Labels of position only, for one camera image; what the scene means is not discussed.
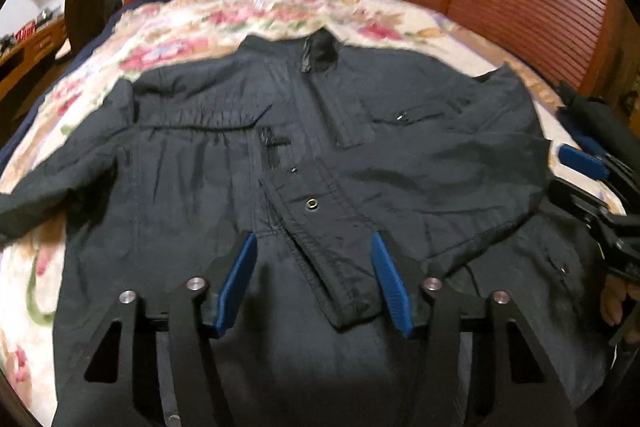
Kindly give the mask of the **person right hand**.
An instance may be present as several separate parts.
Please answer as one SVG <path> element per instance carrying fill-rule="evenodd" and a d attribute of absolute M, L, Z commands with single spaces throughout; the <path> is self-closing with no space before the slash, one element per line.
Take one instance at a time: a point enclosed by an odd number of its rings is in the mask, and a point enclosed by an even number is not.
<path fill-rule="evenodd" d="M 623 320 L 623 303 L 627 299 L 638 301 L 640 289 L 637 285 L 628 283 L 614 275 L 605 279 L 601 293 L 600 308 L 606 324 L 620 325 Z"/>

